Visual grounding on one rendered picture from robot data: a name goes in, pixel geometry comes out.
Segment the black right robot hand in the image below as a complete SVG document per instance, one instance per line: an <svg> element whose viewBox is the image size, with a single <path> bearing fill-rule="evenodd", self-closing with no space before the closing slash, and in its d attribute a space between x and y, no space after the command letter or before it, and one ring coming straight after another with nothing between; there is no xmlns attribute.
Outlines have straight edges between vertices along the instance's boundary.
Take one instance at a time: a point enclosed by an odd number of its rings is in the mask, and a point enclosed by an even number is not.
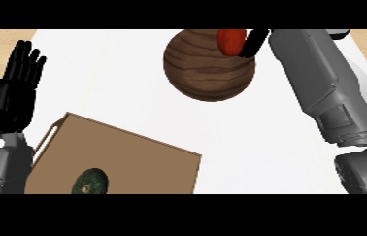
<svg viewBox="0 0 367 236"><path fill-rule="evenodd" d="M250 58L254 56L266 39L268 33L268 29L253 29L249 32L247 38L241 45L240 53L237 55L238 57Z"/></svg>

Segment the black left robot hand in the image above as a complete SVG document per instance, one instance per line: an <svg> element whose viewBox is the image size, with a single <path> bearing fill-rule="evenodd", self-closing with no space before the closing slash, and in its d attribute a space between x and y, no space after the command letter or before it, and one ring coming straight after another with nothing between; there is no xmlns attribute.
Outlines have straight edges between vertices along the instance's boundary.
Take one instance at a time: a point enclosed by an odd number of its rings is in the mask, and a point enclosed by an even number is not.
<svg viewBox="0 0 367 236"><path fill-rule="evenodd" d="M30 123L44 63L45 57L30 48L30 41L19 40L0 78L0 134L22 133Z"/></svg>

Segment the red bell pepper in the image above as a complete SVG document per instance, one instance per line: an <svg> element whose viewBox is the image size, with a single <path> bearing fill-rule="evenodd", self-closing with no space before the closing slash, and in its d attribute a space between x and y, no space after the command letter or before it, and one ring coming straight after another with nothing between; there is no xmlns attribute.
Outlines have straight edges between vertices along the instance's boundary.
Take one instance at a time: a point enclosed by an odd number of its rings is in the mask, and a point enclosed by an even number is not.
<svg viewBox="0 0 367 236"><path fill-rule="evenodd" d="M216 32L216 45L225 56L237 56L246 39L244 29L219 29Z"/></svg>

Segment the brown wooden plate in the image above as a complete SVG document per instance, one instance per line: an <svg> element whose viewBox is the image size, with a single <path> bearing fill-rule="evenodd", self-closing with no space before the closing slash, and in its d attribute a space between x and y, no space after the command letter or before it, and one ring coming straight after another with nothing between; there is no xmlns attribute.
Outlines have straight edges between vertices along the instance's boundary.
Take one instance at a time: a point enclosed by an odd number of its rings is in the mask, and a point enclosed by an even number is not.
<svg viewBox="0 0 367 236"><path fill-rule="evenodd" d="M235 97L254 75L254 58L223 56L216 29L184 29L163 52L163 70L173 88L190 98L216 102Z"/></svg>

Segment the tan wooden cutting board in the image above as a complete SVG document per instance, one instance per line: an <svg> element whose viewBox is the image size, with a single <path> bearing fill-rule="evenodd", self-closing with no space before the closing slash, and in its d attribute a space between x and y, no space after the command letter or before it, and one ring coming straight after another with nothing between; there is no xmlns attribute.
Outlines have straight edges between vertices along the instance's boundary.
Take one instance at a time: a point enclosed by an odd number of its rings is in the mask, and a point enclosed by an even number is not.
<svg viewBox="0 0 367 236"><path fill-rule="evenodd" d="M191 193L200 155L72 113L35 148L26 193L70 193L80 173L100 169L108 193Z"/></svg>

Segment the dark green round squash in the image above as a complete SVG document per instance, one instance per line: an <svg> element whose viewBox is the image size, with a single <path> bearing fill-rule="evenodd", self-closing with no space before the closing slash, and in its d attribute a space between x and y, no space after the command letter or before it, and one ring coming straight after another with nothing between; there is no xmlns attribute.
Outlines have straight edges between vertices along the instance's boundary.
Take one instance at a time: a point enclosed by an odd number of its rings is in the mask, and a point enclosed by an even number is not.
<svg viewBox="0 0 367 236"><path fill-rule="evenodd" d="M86 169L78 176L72 194L104 194L107 192L108 180L98 168Z"/></svg>

